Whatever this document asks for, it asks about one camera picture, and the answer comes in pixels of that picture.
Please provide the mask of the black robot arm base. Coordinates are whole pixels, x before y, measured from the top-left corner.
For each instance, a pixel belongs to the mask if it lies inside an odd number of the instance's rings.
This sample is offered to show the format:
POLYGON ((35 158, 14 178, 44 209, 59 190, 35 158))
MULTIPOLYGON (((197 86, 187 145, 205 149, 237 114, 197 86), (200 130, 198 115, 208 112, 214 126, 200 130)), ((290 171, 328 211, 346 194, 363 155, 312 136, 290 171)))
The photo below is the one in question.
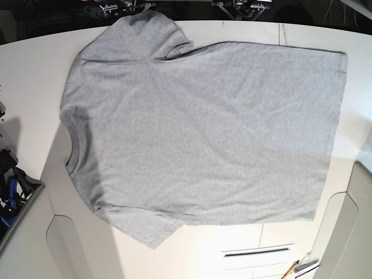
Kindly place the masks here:
POLYGON ((91 18, 109 18, 135 15, 156 6, 155 1, 101 0, 82 1, 84 12, 91 18))
POLYGON ((225 0, 212 1, 229 19, 236 21, 256 21, 265 11, 270 10, 272 0, 225 0))

